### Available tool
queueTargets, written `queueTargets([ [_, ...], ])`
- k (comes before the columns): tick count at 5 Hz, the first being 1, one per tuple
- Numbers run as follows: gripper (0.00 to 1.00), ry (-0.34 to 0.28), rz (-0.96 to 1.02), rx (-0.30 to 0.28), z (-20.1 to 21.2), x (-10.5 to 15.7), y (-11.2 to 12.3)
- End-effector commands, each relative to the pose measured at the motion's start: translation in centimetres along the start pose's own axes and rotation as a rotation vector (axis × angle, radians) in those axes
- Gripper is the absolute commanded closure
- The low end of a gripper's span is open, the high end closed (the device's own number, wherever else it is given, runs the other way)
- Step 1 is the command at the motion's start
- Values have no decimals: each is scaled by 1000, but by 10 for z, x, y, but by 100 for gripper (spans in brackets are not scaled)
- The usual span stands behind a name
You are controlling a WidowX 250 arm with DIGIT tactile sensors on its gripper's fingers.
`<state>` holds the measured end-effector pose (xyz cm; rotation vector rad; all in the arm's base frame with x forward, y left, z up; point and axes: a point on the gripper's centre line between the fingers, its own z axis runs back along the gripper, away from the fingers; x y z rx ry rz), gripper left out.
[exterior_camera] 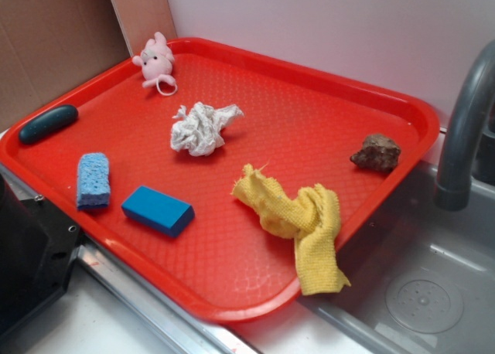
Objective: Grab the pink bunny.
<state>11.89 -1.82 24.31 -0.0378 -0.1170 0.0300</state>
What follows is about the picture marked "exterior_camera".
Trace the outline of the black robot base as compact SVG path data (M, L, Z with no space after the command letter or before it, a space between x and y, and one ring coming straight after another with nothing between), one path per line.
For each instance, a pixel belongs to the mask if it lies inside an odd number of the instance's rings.
M61 298L80 226L48 199L19 199L1 179L1 340Z

